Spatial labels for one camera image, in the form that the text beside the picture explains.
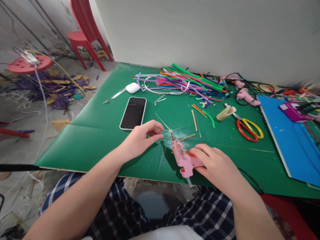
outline lap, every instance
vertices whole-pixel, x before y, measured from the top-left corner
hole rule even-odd
[[[39,215],[84,174],[70,172],[47,195]],[[161,224],[152,224],[143,208],[116,178],[97,216],[84,236],[129,239],[159,227],[188,225],[204,239],[235,239],[231,200],[216,188],[199,187],[191,201],[169,212]]]

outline scissors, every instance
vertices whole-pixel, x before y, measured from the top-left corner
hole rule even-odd
[[[245,138],[247,139],[248,141],[250,142],[258,142],[259,139],[262,139],[264,138],[264,135],[263,135],[263,132],[261,131],[261,129],[253,122],[251,122],[250,120],[248,119],[245,119],[245,118],[241,118],[239,117],[238,114],[236,113],[233,113],[232,114],[234,116],[234,118],[237,120],[236,121],[236,125],[237,125],[237,129],[238,131],[240,132],[240,134]],[[256,128],[256,130],[258,131],[259,135],[256,134],[256,132],[252,129],[252,127],[249,125],[251,124],[252,126],[254,126]],[[244,130],[246,130],[248,133],[250,133],[252,136],[253,136],[253,139],[248,137],[244,131],[242,130],[242,128],[244,128]]]

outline hand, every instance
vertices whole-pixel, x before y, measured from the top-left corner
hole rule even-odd
[[[161,131],[164,128],[161,123],[151,120],[140,126],[136,126],[127,138],[112,152],[116,152],[117,161],[122,164],[141,155],[148,147],[159,139],[164,138]]]
[[[254,191],[233,161],[221,150],[207,144],[197,144],[190,149],[190,153],[196,155],[206,167],[195,169],[232,201],[238,200],[245,192]]]

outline smartphone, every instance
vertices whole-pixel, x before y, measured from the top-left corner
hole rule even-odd
[[[147,99],[131,97],[128,100],[128,104],[122,120],[120,123],[120,129],[132,131],[135,126],[140,126],[143,121],[144,111],[146,110]]]

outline left hand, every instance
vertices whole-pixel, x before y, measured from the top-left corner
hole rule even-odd
[[[164,138],[161,131],[164,131],[164,128],[156,120],[136,126],[120,146],[112,152],[116,154],[117,161],[124,164],[141,155],[156,141]]]

